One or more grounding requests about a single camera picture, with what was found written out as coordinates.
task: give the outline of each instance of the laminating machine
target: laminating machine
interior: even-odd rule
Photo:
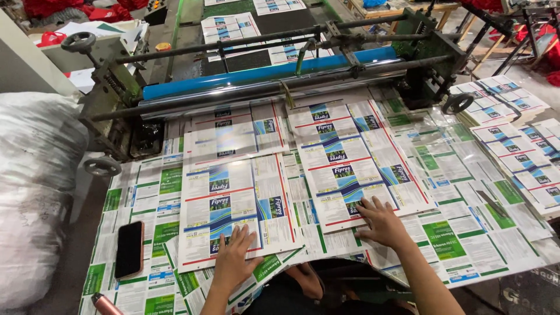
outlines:
[[[309,95],[388,81],[411,110],[439,104],[449,95],[455,73],[465,66],[466,54],[456,44],[460,34],[435,30],[437,21],[430,18],[430,11],[413,12],[406,8],[399,16],[345,23],[328,21],[305,29],[141,55],[124,57],[121,52],[113,51],[113,55],[101,61],[91,56],[93,34],[69,36],[62,48],[87,55],[95,67],[92,74],[95,86],[81,100],[84,108],[79,119],[106,153],[100,159],[86,162],[86,170],[94,175],[116,175],[120,173],[118,162],[160,153],[165,119],[211,112],[224,104],[235,108],[284,100],[290,105],[293,100]],[[353,27],[393,21],[399,21],[395,35],[342,33]],[[321,33],[327,34],[327,40],[320,41]],[[283,41],[248,46],[272,40]],[[364,43],[383,41],[391,41],[392,45],[361,50]],[[297,62],[228,71],[228,54],[296,43],[305,43]],[[235,48],[238,45],[247,47]],[[335,47],[342,54],[303,59],[307,50]],[[189,53],[198,53],[199,58],[220,56],[226,73],[142,87],[124,66],[133,63],[141,67],[140,62],[150,59]],[[457,114],[473,99],[472,94],[447,97],[442,111]]]

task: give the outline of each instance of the hand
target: hand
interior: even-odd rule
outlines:
[[[354,233],[354,236],[371,239],[395,251],[411,243],[414,244],[403,223],[393,211],[391,204],[386,202],[385,206],[383,206],[377,197],[373,196],[371,199],[373,204],[362,197],[362,203],[365,207],[356,206],[356,209],[364,217],[371,230],[358,231]]]
[[[245,254],[247,249],[256,238],[256,232],[247,235],[248,225],[244,225],[239,231],[236,226],[231,233],[230,243],[226,246],[223,234],[220,234],[220,248],[216,258],[216,268],[214,268],[214,279],[212,280],[212,288],[227,293],[229,297],[235,287],[243,283],[258,264],[263,261],[262,257],[257,257],[245,262]]]

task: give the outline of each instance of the black phone screen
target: black phone screen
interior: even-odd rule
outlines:
[[[134,274],[142,268],[142,222],[119,228],[116,246],[115,278]]]

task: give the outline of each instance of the blue roller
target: blue roller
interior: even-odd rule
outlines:
[[[355,52],[360,62],[383,61],[395,59],[393,47],[381,47]],[[347,66],[348,62],[342,55],[333,55],[304,60],[301,66],[302,73],[313,73]],[[243,85],[255,82],[269,81],[291,77],[296,71],[296,63],[286,63],[279,66],[268,66],[237,72],[223,73],[221,75],[198,77],[190,80],[169,82],[144,87],[145,100],[163,98],[167,96],[184,95],[215,89],[227,85]]]

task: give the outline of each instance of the handwheel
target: handwheel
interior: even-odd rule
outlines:
[[[113,177],[123,171],[120,164],[107,155],[85,161],[83,168],[86,172],[101,177]]]
[[[83,55],[91,53],[91,48],[95,44],[95,34],[90,32],[78,32],[66,37],[60,47],[71,53],[81,53]]]
[[[447,102],[441,107],[441,111],[446,115],[457,115],[467,109],[474,102],[475,95],[472,93],[461,93],[449,95]]]

